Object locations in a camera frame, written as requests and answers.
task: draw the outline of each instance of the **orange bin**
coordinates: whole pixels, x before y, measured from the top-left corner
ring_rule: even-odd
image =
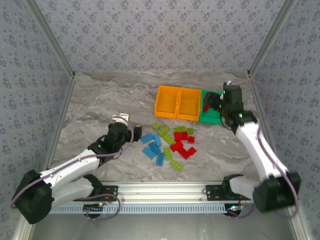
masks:
[[[179,108],[180,93],[180,87],[160,85],[156,96],[154,115],[175,119]]]
[[[198,121],[201,111],[201,90],[181,88],[177,119]]]
[[[156,117],[198,121],[201,112],[200,89],[160,85],[156,96]]]

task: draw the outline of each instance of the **red block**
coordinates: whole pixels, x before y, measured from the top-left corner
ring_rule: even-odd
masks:
[[[210,106],[209,106],[209,105],[204,105],[203,111],[204,111],[205,113],[207,113],[207,112],[209,111],[209,109],[210,109]]]
[[[194,143],[195,143],[195,137],[194,136],[188,137],[188,144],[194,144]]]
[[[174,135],[174,140],[175,140],[176,142],[181,141],[181,134],[180,134],[180,132],[175,132],[173,135]]]
[[[190,153],[185,150],[183,147],[178,149],[178,153],[185,159],[187,160],[190,157]]]
[[[192,147],[190,147],[190,149],[188,150],[188,153],[192,156],[193,154],[195,154],[196,153],[196,149],[192,146]]]
[[[175,152],[175,151],[177,151],[178,149],[181,149],[181,148],[183,148],[183,147],[184,147],[184,145],[183,145],[183,143],[180,142],[180,141],[177,141],[176,143],[174,143],[174,144],[172,144],[172,145],[170,146],[172,152]]]
[[[181,140],[188,140],[188,133],[186,131],[181,132]]]

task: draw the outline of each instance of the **green platform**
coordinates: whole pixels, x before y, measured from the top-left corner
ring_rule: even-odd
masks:
[[[202,111],[203,104],[204,104],[204,97],[207,92],[213,92],[210,90],[202,90],[201,92],[201,112],[199,116],[199,122],[201,123],[209,123],[209,124],[221,124],[220,121],[220,113],[218,111],[213,110],[212,108],[209,109],[208,112]],[[222,92],[214,91],[214,93],[221,95]]]

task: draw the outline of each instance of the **blue lego brick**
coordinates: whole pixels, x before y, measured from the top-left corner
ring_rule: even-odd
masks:
[[[154,137],[154,141],[155,141],[155,144],[158,146],[158,147],[161,147],[161,140],[160,140],[160,137],[158,134],[155,134],[153,135]]]
[[[148,147],[145,147],[142,152],[151,160],[156,156],[156,154]]]
[[[164,158],[165,158],[165,154],[160,152],[158,154],[158,158],[156,159],[155,165],[162,167],[164,165]]]
[[[160,148],[158,148],[157,145],[154,142],[150,143],[148,146],[152,150],[152,152],[154,152],[156,155],[158,153],[161,153]]]
[[[154,135],[152,133],[148,133],[147,135],[142,136],[140,139],[143,144],[146,144],[147,142],[154,139]]]

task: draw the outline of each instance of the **wall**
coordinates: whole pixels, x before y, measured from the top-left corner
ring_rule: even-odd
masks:
[[[72,68],[246,70],[282,0],[37,0]]]
[[[319,46],[320,3],[301,0],[255,76],[270,94],[268,122],[278,156],[302,178],[300,203],[315,239],[320,239]]]
[[[0,1],[0,239],[19,214],[9,207],[23,174],[39,171],[69,79],[22,0]]]

